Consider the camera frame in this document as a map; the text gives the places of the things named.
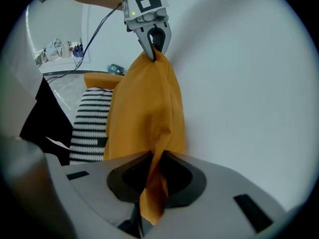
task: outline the striped cloth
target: striped cloth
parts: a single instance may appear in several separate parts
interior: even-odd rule
[[[103,160],[106,120],[113,90],[87,89],[75,117],[70,146],[70,165]]]

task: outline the black cable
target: black cable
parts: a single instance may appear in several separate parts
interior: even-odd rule
[[[107,15],[101,20],[100,24],[98,25],[98,27],[96,28],[94,34],[92,35],[92,37],[91,37],[91,39],[90,39],[88,45],[86,46],[86,48],[85,48],[85,50],[84,50],[84,52],[83,52],[83,56],[81,57],[79,63],[75,66],[75,68],[74,68],[73,70],[71,70],[71,71],[69,71],[69,72],[67,72],[67,73],[65,73],[65,74],[63,74],[63,75],[61,75],[61,76],[53,76],[53,77],[50,77],[49,79],[47,79],[47,81],[51,80],[50,82],[48,82],[49,84],[50,84],[51,82],[53,82],[54,80],[56,80],[56,79],[62,78],[63,76],[74,72],[75,70],[77,70],[77,69],[81,66],[81,64],[82,64],[82,62],[83,62],[83,59],[84,59],[84,55],[85,55],[87,49],[89,48],[90,44],[91,44],[92,41],[94,40],[95,36],[96,36],[96,35],[98,34],[98,32],[100,31],[102,25],[103,25],[104,22],[107,20],[107,18],[108,18],[113,12],[115,12],[116,9],[117,9],[118,7],[120,7],[121,5],[122,5],[122,3],[120,2],[109,14],[107,14]]]

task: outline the black slot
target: black slot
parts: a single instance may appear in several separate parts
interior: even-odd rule
[[[273,221],[247,194],[236,196],[234,197],[234,200],[257,233],[266,229],[273,223]]]
[[[118,229],[136,237],[143,238],[141,227],[141,215],[138,205],[134,206],[130,219],[123,221],[118,225]]]
[[[66,177],[69,180],[74,180],[74,179],[81,178],[81,177],[86,176],[86,175],[89,175],[89,173],[87,171],[81,171],[81,172],[67,174]]]
[[[191,205],[205,190],[205,174],[195,166],[164,151],[159,166],[168,189],[165,208]]]
[[[123,202],[138,203],[146,186],[153,159],[151,152],[113,169],[107,177],[107,185]]]

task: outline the white cloth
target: white cloth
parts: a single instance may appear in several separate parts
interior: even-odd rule
[[[14,25],[0,55],[0,128],[5,136],[19,136],[36,104],[42,74],[26,36],[25,13]]]

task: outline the orange cloth fold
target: orange cloth fold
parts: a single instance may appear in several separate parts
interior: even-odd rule
[[[147,185],[140,196],[142,216],[153,225],[163,214],[167,185],[158,166],[164,150],[185,153],[185,125],[179,85],[170,62],[143,52],[115,87],[108,113],[104,160],[151,151]]]
[[[84,82],[86,88],[100,88],[113,90],[122,80],[123,76],[106,73],[86,73],[84,74]]]

